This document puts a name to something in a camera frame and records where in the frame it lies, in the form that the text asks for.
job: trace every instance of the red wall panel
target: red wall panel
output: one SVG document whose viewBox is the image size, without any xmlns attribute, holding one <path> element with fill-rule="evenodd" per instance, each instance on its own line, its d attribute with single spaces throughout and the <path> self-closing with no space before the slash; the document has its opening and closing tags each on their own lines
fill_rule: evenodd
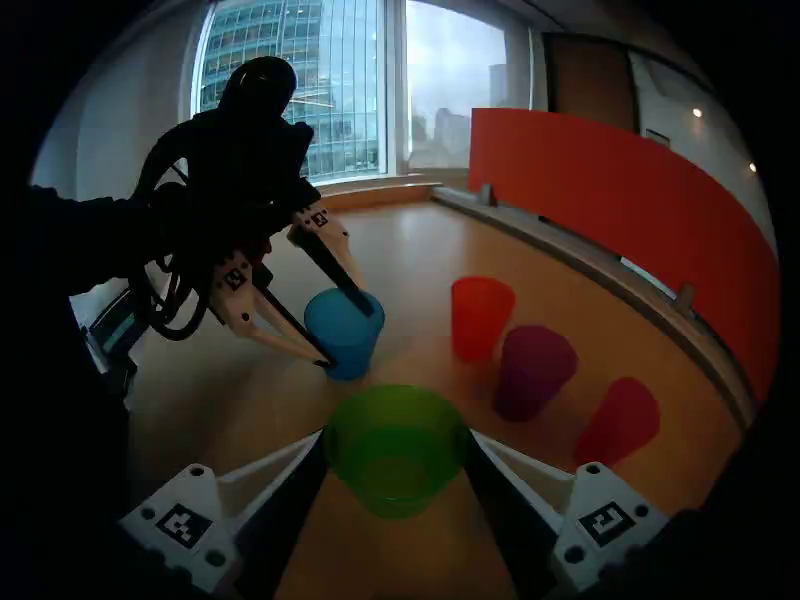
<svg viewBox="0 0 800 600">
<path fill-rule="evenodd" d="M 777 363 L 777 261 L 739 202 L 655 142 L 585 119 L 475 109 L 469 186 L 621 254 L 674 290 L 725 341 L 760 402 Z"/>
</svg>

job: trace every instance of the person's arm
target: person's arm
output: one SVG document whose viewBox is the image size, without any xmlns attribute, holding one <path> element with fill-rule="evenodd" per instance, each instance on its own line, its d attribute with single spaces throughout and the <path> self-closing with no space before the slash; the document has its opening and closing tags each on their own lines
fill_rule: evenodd
<svg viewBox="0 0 800 600">
<path fill-rule="evenodd" d="M 52 188 L 31 187 L 17 210 L 17 223 L 27 234 L 26 252 L 41 255 L 32 264 L 47 265 L 47 273 L 35 276 L 69 295 L 127 277 L 168 253 L 156 212 L 130 200 L 77 202 L 60 198 Z"/>
</svg>

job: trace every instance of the table surface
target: table surface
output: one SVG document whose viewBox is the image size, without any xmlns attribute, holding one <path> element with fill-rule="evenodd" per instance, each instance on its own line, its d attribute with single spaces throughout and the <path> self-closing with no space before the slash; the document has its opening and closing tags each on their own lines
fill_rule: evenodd
<svg viewBox="0 0 800 600">
<path fill-rule="evenodd" d="M 661 429 L 614 471 L 668 515 L 702 502 L 740 434 L 700 368 L 632 307 L 524 242 L 434 204 L 341 217 L 387 315 L 371 371 L 360 381 L 330 381 L 310 363 L 236 338 L 210 316 L 189 341 L 149 332 L 131 402 L 139 499 L 189 463 L 222 474 L 297 441 L 323 427 L 342 399 L 382 383 L 436 390 L 469 426 L 574 471 L 578 436 L 608 386 L 630 376 L 658 401 Z M 273 238 L 265 264 L 275 273 L 271 289 L 298 317 L 331 285 L 283 236 Z M 517 294 L 509 327 L 546 325 L 579 355 L 577 374 L 529 423 L 504 422 L 491 410 L 497 360 L 464 365 L 452 355 L 450 285 L 465 275 L 507 282 Z M 326 584 L 348 598 L 513 595 L 463 473 L 425 513 L 404 521 L 369 515 L 329 474 L 278 595 L 330 597 Z"/>
</svg>

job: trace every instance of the glass building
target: glass building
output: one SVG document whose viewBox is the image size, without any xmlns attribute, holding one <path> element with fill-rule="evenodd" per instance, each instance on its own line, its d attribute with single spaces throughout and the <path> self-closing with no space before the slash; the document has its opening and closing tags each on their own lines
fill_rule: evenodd
<svg viewBox="0 0 800 600">
<path fill-rule="evenodd" d="M 200 111 L 217 106 L 243 62 L 280 56 L 297 74 L 284 118 L 314 129 L 301 174 L 322 181 L 379 173 L 378 10 L 378 0 L 220 5 L 202 59 Z"/>
</svg>

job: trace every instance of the orange cup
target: orange cup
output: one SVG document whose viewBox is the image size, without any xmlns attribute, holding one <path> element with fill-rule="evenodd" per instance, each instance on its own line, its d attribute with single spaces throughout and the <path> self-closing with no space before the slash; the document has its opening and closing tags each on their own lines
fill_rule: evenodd
<svg viewBox="0 0 800 600">
<path fill-rule="evenodd" d="M 453 351 L 462 361 L 491 360 L 516 296 L 491 277 L 462 277 L 452 288 Z"/>
</svg>

